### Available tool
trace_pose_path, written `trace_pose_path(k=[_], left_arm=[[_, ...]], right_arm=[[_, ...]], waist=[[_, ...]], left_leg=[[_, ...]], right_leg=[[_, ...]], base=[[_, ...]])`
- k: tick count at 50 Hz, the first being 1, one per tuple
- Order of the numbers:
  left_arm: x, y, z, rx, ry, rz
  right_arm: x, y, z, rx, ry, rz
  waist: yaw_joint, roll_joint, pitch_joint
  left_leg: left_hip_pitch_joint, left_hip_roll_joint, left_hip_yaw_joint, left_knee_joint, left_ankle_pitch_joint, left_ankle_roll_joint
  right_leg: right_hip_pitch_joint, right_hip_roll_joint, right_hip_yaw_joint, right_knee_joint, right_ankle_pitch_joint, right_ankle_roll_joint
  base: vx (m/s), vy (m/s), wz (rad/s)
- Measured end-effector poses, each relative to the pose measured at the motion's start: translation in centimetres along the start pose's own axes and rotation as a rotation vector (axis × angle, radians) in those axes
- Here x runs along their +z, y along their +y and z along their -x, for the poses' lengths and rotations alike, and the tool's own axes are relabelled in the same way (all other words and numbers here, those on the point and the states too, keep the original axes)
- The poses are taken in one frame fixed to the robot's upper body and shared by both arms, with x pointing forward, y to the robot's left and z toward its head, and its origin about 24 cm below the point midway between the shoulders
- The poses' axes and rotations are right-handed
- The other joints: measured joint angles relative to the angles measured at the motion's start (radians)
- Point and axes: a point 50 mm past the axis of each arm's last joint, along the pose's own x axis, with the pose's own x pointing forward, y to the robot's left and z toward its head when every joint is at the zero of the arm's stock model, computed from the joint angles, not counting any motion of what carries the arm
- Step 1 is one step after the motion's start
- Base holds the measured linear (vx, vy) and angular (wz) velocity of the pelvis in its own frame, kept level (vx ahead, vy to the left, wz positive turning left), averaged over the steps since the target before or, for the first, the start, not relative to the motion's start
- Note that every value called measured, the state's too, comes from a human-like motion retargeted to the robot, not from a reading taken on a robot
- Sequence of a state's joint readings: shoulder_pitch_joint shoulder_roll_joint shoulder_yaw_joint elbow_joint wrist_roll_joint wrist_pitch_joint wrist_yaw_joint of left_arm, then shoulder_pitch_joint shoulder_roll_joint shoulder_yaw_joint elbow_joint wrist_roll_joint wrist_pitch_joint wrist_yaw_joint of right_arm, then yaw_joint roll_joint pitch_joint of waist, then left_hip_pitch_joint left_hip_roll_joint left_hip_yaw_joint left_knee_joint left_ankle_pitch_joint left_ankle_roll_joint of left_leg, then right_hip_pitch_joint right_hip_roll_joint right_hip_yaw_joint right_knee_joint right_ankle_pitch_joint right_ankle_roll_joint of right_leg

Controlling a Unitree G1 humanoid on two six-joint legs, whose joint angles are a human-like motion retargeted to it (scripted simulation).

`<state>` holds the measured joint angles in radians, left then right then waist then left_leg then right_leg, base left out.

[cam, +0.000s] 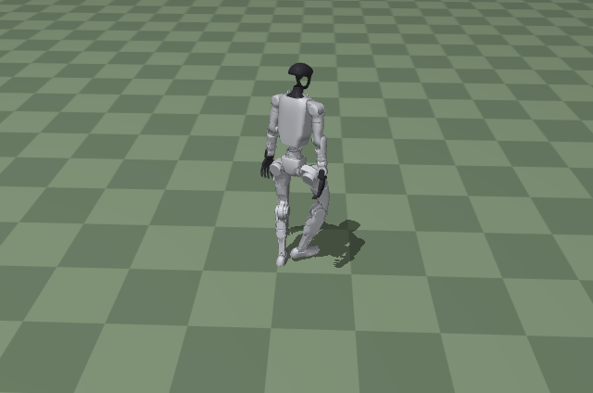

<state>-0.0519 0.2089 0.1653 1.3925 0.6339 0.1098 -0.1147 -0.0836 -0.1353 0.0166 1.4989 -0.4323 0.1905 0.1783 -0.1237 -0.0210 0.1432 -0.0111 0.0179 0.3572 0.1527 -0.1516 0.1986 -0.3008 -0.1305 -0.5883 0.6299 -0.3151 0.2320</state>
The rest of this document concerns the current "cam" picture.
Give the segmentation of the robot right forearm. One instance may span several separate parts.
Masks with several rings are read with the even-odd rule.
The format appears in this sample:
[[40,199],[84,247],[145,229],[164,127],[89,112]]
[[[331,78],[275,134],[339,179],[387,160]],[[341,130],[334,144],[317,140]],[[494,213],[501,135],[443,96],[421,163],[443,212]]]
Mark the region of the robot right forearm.
[[327,137],[323,136],[321,139],[321,146],[315,149],[317,166],[318,166],[318,170],[317,170],[318,175],[319,175],[319,170],[325,171],[324,176],[328,173],[328,169],[326,167],[327,166],[326,152],[327,152]]

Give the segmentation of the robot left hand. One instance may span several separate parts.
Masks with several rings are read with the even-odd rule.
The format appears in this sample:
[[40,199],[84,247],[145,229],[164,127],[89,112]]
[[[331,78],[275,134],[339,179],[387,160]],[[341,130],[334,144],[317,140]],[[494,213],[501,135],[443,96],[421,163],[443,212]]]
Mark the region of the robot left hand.
[[[270,176],[269,176],[269,168],[270,168],[270,165],[274,162],[274,160],[273,160],[274,155],[272,157],[267,157],[267,154],[268,154],[268,150],[266,149],[265,150],[265,156],[264,156],[265,159],[262,162],[262,167],[261,167],[261,170],[260,170],[260,174],[263,177],[263,173],[264,173],[264,177],[266,178],[266,168],[267,168],[267,176],[270,179]],[[263,172],[263,168],[264,168],[264,172]],[[271,173],[271,177],[273,178],[272,173]]]

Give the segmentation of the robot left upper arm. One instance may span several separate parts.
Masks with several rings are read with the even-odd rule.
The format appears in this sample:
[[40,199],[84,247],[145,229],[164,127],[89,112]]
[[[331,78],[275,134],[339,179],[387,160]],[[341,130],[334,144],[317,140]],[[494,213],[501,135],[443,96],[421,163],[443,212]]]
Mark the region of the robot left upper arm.
[[278,107],[281,95],[282,94],[274,95],[271,98],[271,113],[268,129],[272,133],[278,133]]

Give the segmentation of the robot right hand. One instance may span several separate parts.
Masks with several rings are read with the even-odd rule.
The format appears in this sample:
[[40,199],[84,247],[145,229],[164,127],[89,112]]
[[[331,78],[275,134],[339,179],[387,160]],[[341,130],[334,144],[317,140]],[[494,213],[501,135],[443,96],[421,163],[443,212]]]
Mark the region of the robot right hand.
[[324,176],[324,174],[325,174],[324,170],[319,170],[318,178],[320,179],[320,182],[319,182],[318,193],[317,193],[317,196],[313,196],[312,199],[317,199],[322,194],[322,190],[325,185],[325,179],[327,179],[327,176],[326,175]]

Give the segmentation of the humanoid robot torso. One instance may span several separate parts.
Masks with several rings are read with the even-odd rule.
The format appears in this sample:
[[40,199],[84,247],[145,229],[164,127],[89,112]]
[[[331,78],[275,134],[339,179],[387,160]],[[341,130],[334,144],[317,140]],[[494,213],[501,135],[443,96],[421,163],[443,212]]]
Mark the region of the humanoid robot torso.
[[[288,93],[289,91],[289,93]],[[307,159],[301,155],[301,149],[308,143],[312,132],[312,120],[308,113],[309,101],[312,98],[305,96],[296,99],[286,96],[290,90],[281,95],[278,107],[278,134],[280,142],[288,145],[286,154],[281,159],[281,170],[291,176],[302,177],[300,168],[306,164]]]

